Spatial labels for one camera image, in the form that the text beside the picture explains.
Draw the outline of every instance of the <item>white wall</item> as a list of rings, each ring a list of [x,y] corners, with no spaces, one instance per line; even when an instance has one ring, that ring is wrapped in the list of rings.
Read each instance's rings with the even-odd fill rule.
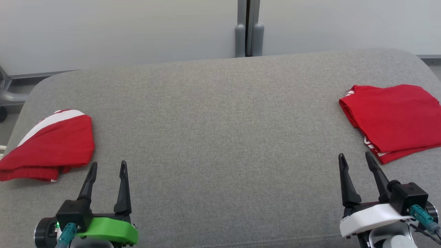
[[[263,55],[391,47],[441,54],[441,0],[261,0]]]
[[[9,75],[234,57],[237,0],[2,0]]]

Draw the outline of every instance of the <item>gray couch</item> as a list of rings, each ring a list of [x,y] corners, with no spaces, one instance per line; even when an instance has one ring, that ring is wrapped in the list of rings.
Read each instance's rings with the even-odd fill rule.
[[[138,247],[359,247],[339,234],[338,154],[364,202],[378,192],[368,148],[338,104],[354,84],[415,84],[441,99],[430,69],[393,49],[72,71],[35,87],[8,150],[56,110],[90,115],[99,164],[91,208],[112,211],[126,160]],[[440,159],[437,148],[382,168],[439,208]],[[87,170],[0,183],[1,246],[33,247],[35,225],[78,195]]]

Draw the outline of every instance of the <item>red cloth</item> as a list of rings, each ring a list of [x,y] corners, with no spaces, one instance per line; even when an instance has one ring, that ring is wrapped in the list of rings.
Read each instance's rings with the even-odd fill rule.
[[[441,105],[419,86],[354,85],[340,106],[382,164],[441,147]]]
[[[90,116],[78,110],[57,111],[41,120],[0,160],[0,181],[56,181],[60,172],[87,165],[94,148]]]

